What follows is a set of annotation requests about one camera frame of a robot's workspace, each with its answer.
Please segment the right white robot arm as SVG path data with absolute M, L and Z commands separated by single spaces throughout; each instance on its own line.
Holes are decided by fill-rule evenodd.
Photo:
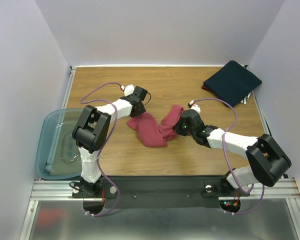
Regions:
M 232 195 L 238 189 L 249 194 L 254 184 L 273 187 L 292 166 L 292 162 L 275 139 L 269 134 L 260 137 L 226 132 L 213 125 L 206 125 L 194 109 L 184 111 L 173 126 L 180 136 L 190 136 L 201 146 L 222 149 L 226 155 L 234 153 L 248 160 L 241 168 L 229 168 L 220 182 L 221 192 Z

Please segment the red tank top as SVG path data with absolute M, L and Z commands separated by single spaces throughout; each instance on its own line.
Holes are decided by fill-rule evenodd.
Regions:
M 158 124 L 155 117 L 148 112 L 131 118 L 126 124 L 137 132 L 139 140 L 145 147 L 167 147 L 169 141 L 178 137 L 173 127 L 178 123 L 184 111 L 182 106 L 174 104 L 162 119 L 161 124 Z

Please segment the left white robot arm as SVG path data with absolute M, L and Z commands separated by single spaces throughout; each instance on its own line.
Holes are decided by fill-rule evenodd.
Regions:
M 151 94 L 140 86 L 132 84 L 120 85 L 123 96 L 116 101 L 105 99 L 86 100 L 81 104 L 86 106 L 73 129 L 72 138 L 78 147 L 81 158 L 81 174 L 79 182 L 71 182 L 73 195 L 92 198 L 103 194 L 102 177 L 104 173 L 100 166 L 102 149 L 113 134 L 120 118 L 138 117 L 146 112 L 143 101 Z

